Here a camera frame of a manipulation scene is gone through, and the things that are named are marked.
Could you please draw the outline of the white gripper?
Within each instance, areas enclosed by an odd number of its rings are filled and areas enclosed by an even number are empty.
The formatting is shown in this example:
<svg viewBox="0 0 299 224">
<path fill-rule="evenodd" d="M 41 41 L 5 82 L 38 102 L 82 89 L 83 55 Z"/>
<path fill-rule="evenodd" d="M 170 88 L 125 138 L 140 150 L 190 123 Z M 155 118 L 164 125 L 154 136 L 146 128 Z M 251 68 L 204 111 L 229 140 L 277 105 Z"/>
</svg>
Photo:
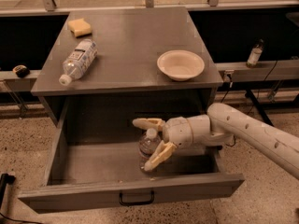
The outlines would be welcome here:
<svg viewBox="0 0 299 224">
<path fill-rule="evenodd" d="M 189 118 L 172 118 L 165 122 L 158 118 L 139 118 L 133 120 L 133 125 L 141 130 L 155 129 L 163 131 L 163 140 L 154 153 L 146 161 L 144 170 L 150 172 L 159 164 L 169 159 L 178 148 L 191 145 L 204 145 L 211 136 L 210 119 L 208 115 Z"/>
</svg>

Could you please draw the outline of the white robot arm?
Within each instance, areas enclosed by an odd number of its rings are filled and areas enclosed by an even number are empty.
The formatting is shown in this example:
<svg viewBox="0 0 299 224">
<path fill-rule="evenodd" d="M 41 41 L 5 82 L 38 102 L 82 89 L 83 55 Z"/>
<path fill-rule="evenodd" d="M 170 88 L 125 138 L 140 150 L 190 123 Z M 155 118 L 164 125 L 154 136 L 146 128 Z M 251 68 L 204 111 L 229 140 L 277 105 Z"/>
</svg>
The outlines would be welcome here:
<svg viewBox="0 0 299 224">
<path fill-rule="evenodd" d="M 299 179 L 299 138 L 223 103 L 210 105 L 205 115 L 167 121 L 141 118 L 134 119 L 133 125 L 142 130 L 153 128 L 163 135 L 145 163 L 147 171 L 155 169 L 178 149 L 193 145 L 215 147 L 236 136 Z"/>
</svg>

